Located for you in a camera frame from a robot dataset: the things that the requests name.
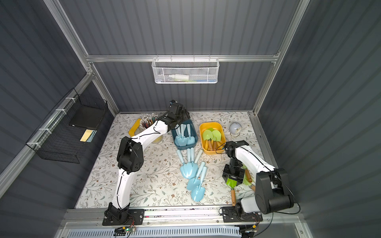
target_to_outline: white wire basket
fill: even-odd
[[[173,62],[152,60],[155,83],[217,83],[219,61]]]

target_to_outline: black cable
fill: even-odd
[[[292,197],[293,197],[293,199],[294,199],[294,201],[295,201],[295,203],[299,206],[299,210],[297,211],[297,212],[293,212],[293,213],[287,213],[287,212],[277,212],[277,213],[282,213],[282,214],[289,214],[289,215],[295,215],[295,214],[298,214],[299,212],[300,212],[300,205],[299,205],[299,203],[296,201],[296,199],[295,199],[295,196],[294,196],[294,194],[291,192],[291,190],[288,188],[288,186],[285,184],[285,183],[283,183],[282,182],[282,180],[273,172],[273,171],[271,171],[269,168],[267,168],[266,167],[266,165],[264,165],[263,163],[262,163],[262,161],[255,155],[255,154],[253,154],[253,153],[251,153],[249,150],[247,150],[247,149],[245,149],[245,148],[243,148],[242,146],[240,146],[242,149],[244,149],[245,151],[247,151],[247,152],[249,152],[250,154],[252,154],[252,155],[254,155],[254,157],[266,168],[266,169],[268,169],[271,173],[273,173],[279,180],[280,180],[280,182],[282,183],[282,185],[284,185],[288,190],[289,190],[289,192],[291,193],[291,195],[292,195]]]
[[[119,181],[119,186],[118,186],[117,195],[116,195],[117,196],[117,203],[118,203],[118,206],[119,206],[120,209],[122,209],[122,208],[119,205],[118,193],[119,193],[120,184],[122,183],[122,175],[123,175],[124,172],[126,172],[126,171],[123,171],[122,174],[120,175],[120,181]]]
[[[141,136],[139,136],[139,137],[137,137],[137,138],[133,138],[133,137],[131,137],[131,139],[138,139],[138,138],[140,138],[140,137],[142,137],[142,136],[147,136],[147,135],[152,135],[152,134],[160,134],[160,132],[158,132],[158,131],[155,130],[155,126],[153,127],[153,129],[154,129],[155,132],[153,132],[153,133],[149,133],[149,134],[144,134],[144,135],[141,135]]]
[[[226,142],[223,143],[222,145],[220,145],[219,147],[216,148],[216,150],[215,150],[215,151],[216,151],[216,154],[219,154],[219,155],[226,154],[226,152],[225,152],[225,153],[217,153],[218,148],[220,148],[221,146],[223,146],[223,145],[225,145],[225,144],[226,144]]]
[[[253,237],[258,236],[259,234],[261,234],[262,232],[264,232],[265,230],[267,230],[267,228],[271,225],[271,223],[272,223],[272,219],[273,219],[273,218],[274,218],[274,213],[272,213],[272,217],[271,217],[271,221],[270,221],[269,225],[268,225],[263,231],[257,233],[257,234],[256,234],[255,236],[253,236]]]

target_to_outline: small globe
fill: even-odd
[[[234,122],[234,123],[231,124],[230,127],[229,127],[230,135],[231,135],[232,137],[237,137],[237,136],[239,136],[241,130],[242,130],[242,126],[241,126],[241,124],[239,124],[238,122]]]

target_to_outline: gray corrugated wall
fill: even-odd
[[[43,1],[0,0],[0,172],[85,75]],[[100,97],[91,83],[84,94]],[[108,111],[81,164],[34,156],[0,199],[0,237],[53,237],[74,208],[113,121]]]
[[[275,54],[297,0],[61,1],[89,54]]]
[[[380,237],[381,2],[312,1],[259,118],[314,237]]]
[[[271,55],[298,0],[61,1],[89,54]],[[251,110],[270,63],[221,63],[217,84],[158,85],[150,63],[95,63],[120,111]]]
[[[156,84],[151,63],[95,63],[121,112],[167,110],[172,99],[188,110],[252,110],[271,62],[222,62],[216,84]]]
[[[91,83],[83,94],[100,97]],[[108,110],[80,164],[35,155],[0,199],[0,237],[51,238],[74,208],[114,117]]]
[[[0,1],[0,172],[85,75],[43,1]]]

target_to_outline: trowel wooden handle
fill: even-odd
[[[249,181],[249,183],[252,183],[253,180],[251,179],[251,176],[250,176],[248,169],[245,169],[245,175],[246,175],[246,179]]]
[[[187,160],[188,160],[188,162],[191,161],[191,149],[190,148],[187,149]]]
[[[190,149],[190,161],[194,162],[194,147]]]
[[[182,157],[181,151],[176,150],[177,155],[179,156],[180,162],[184,164],[184,158]]]
[[[232,206],[235,207],[235,190],[232,189],[231,193],[232,193]]]
[[[194,160],[195,163],[197,163],[197,162],[199,161],[199,159],[200,159],[200,157],[201,157],[203,151],[204,151],[203,149],[200,149],[200,150],[198,151],[197,156],[196,156],[196,159]]]
[[[202,185],[202,182],[204,182],[205,175],[207,174],[207,167],[204,166],[202,168],[201,176],[200,176],[200,186]]]
[[[202,172],[202,169],[204,168],[204,166],[205,166],[205,162],[204,162],[204,161],[202,161],[202,162],[201,162],[201,165],[200,165],[200,167],[199,167],[199,169],[198,169],[198,171],[197,171],[197,174],[196,174],[196,179],[198,179],[198,178],[199,178],[199,176],[200,176],[200,174],[201,174],[201,172]]]

